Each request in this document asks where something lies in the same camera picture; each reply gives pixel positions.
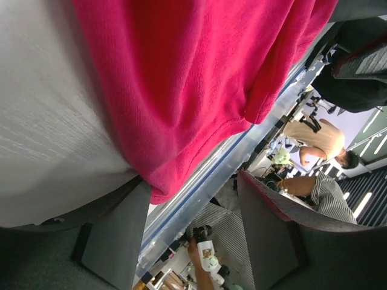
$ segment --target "man's arm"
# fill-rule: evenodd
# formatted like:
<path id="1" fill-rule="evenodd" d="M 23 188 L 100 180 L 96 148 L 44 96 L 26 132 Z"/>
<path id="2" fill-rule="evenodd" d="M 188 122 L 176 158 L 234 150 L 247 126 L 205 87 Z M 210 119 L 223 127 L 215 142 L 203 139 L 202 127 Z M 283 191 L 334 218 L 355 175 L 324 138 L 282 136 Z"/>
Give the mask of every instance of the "man's arm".
<path id="1" fill-rule="evenodd" d="M 333 128 L 336 128 L 336 129 L 337 129 L 337 127 L 336 127 L 334 124 L 332 124 L 331 122 L 329 122 L 329 121 L 326 120 L 326 119 L 320 119 L 320 122 L 321 122 L 321 123 L 324 123 L 324 124 L 327 124 L 327 125 L 329 125 L 329 126 L 332 126 Z"/>
<path id="2" fill-rule="evenodd" d="M 305 166 L 309 163 L 309 161 L 306 161 L 305 158 L 307 155 L 313 155 L 320 157 L 323 160 L 327 160 L 327 155 L 325 152 L 319 148 L 316 147 L 301 147 L 300 148 L 300 162 L 301 165 Z"/>
<path id="3" fill-rule="evenodd" d="M 285 179 L 282 182 L 282 186 L 291 195 L 308 196 L 311 195 L 316 181 L 317 178 L 315 176 L 295 176 L 290 179 Z"/>
<path id="4" fill-rule="evenodd" d="M 197 290 L 213 290 L 210 273 L 205 272 L 201 267 L 198 244 L 194 238 L 189 242 L 188 255 L 195 268 L 196 284 L 198 286 Z"/>

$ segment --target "ceiling light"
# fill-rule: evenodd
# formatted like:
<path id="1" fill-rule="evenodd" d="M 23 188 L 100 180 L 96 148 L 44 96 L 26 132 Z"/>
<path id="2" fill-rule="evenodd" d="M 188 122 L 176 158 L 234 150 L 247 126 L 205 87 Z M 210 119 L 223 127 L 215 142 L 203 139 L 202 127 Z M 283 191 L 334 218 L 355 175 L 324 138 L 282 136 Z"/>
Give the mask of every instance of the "ceiling light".
<path id="1" fill-rule="evenodd" d="M 367 202 L 369 201 L 369 199 L 371 198 L 371 195 L 372 195 L 372 192 L 369 192 L 367 193 L 364 198 L 362 199 L 362 201 L 360 202 L 359 206 L 356 208 L 355 212 L 353 213 L 353 216 L 355 217 L 355 219 L 359 216 L 359 214 L 362 212 L 363 208 L 365 207 L 365 205 L 367 204 Z"/>
<path id="2" fill-rule="evenodd" d="M 330 164 L 329 165 L 329 167 L 326 169 L 326 171 L 325 171 L 325 175 L 328 175 L 328 173 L 330 173 L 330 171 L 332 170 L 332 168 L 333 168 L 333 164 Z"/>
<path id="3" fill-rule="evenodd" d="M 379 150 L 383 147 L 383 145 L 386 143 L 387 141 L 387 134 L 386 136 L 383 138 L 382 142 L 380 142 L 379 146 L 377 146 L 374 154 L 378 154 Z"/>
<path id="4" fill-rule="evenodd" d="M 370 127 L 370 125 L 375 121 L 375 119 L 377 118 L 377 116 L 380 114 L 380 111 L 378 110 L 375 114 L 375 116 L 373 116 L 373 118 L 371 119 L 371 121 L 368 122 L 367 126 L 365 126 L 364 130 L 363 130 L 363 133 L 365 131 L 368 130 L 368 128 Z"/>
<path id="5" fill-rule="evenodd" d="M 367 151 L 369 148 L 369 145 L 371 145 L 372 141 L 374 141 L 375 136 L 373 136 L 367 143 L 367 145 L 364 147 L 362 153 L 360 153 L 359 157 L 363 156 L 363 154 Z"/>

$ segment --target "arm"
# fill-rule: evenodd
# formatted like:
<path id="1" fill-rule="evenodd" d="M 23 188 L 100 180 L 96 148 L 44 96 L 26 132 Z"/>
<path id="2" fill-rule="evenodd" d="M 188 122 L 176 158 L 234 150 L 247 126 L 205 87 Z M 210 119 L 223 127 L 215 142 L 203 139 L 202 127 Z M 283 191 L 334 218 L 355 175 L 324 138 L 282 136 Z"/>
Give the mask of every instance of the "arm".
<path id="1" fill-rule="evenodd" d="M 331 122 L 327 121 L 326 119 L 320 119 L 320 122 L 324 123 L 324 124 L 327 124 L 329 126 L 332 126 L 333 128 L 337 129 L 337 127 L 335 125 L 333 125 Z"/>
<path id="2" fill-rule="evenodd" d="M 197 290 L 214 290 L 211 281 L 210 273 L 205 272 L 201 267 L 200 256 L 198 252 L 198 245 L 195 239 L 191 239 L 188 246 L 188 255 L 195 268 L 195 277 L 197 283 Z"/>
<path id="3" fill-rule="evenodd" d="M 343 198 L 343 191 L 337 182 L 329 176 L 318 176 L 316 186 L 310 195 L 317 205 L 315 210 L 330 218 L 356 224 L 354 213 Z"/>
<path id="4" fill-rule="evenodd" d="M 284 189 L 294 196 L 311 195 L 313 187 L 316 185 L 317 178 L 315 176 L 296 176 L 290 179 L 285 179 L 282 182 Z"/>
<path id="5" fill-rule="evenodd" d="M 325 152 L 319 148 L 316 147 L 301 147 L 300 148 L 300 162 L 301 165 L 305 166 L 309 163 L 309 161 L 306 161 L 305 158 L 307 155 L 313 155 L 320 157 L 323 160 L 327 160 L 327 155 Z"/>
<path id="6" fill-rule="evenodd" d="M 195 267 L 195 276 L 198 290 L 213 290 L 210 273 L 205 272 L 201 266 Z"/>

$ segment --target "ceiling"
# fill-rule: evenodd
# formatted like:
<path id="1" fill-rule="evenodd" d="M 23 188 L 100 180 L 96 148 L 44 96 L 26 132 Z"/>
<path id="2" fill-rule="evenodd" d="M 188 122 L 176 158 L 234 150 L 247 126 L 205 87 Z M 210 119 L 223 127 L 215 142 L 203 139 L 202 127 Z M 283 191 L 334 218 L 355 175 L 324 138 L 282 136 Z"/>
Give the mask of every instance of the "ceiling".
<path id="1" fill-rule="evenodd" d="M 377 109 L 374 110 L 350 146 L 353 146 L 379 130 L 387 127 L 387 106 L 380 108 L 382 111 Z M 360 155 L 366 163 L 372 163 L 383 157 L 387 157 L 387 132 L 384 132 L 359 147 L 356 147 L 353 149 L 353 152 Z"/>

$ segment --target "striped shirt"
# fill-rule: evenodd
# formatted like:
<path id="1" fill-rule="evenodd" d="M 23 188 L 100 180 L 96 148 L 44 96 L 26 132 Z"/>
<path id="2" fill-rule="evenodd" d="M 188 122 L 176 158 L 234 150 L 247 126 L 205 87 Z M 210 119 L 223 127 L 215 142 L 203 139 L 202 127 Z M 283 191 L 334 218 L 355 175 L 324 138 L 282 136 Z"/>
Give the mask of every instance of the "striped shirt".
<path id="1" fill-rule="evenodd" d="M 255 289 L 239 199 L 230 179 L 215 196 L 220 206 L 208 203 L 187 228 L 192 235 L 194 227 L 210 225 L 220 263 L 230 268 L 233 283 L 243 289 Z M 313 187 L 311 199 L 315 210 L 330 218 L 356 224 L 353 212 L 347 206 L 343 193 L 335 180 L 321 174 Z"/>
<path id="2" fill-rule="evenodd" d="M 357 223 L 352 210 L 343 198 L 343 191 L 333 178 L 320 174 L 310 198 L 316 205 L 315 210 L 318 213 L 339 221 Z"/>

